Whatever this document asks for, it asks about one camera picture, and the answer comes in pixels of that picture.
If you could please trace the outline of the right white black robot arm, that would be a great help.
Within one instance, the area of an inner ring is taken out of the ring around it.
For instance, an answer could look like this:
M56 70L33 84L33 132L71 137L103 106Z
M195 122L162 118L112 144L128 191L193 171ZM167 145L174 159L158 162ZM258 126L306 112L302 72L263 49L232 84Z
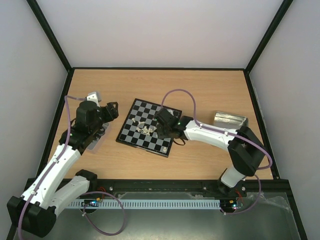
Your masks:
M224 170L217 181L217 190L224 196L233 193L240 181L254 176L266 155L263 144L247 126L239 129L216 127L190 116L177 118L165 108L156 112L154 120L160 139L198 141L229 153L232 165Z

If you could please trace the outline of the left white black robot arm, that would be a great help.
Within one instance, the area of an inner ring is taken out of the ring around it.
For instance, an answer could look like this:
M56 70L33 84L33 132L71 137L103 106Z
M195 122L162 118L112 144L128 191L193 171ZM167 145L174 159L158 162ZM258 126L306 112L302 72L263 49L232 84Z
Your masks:
M98 176L84 169L78 171L62 188L59 185L87 147L97 140L103 125L118 116L117 102L100 106L97 100L81 100L75 121L68 121L68 128L61 135L47 166L20 197L12 196L7 202L10 219L17 228L19 239L23 238L23 231L45 237L71 202L96 190Z

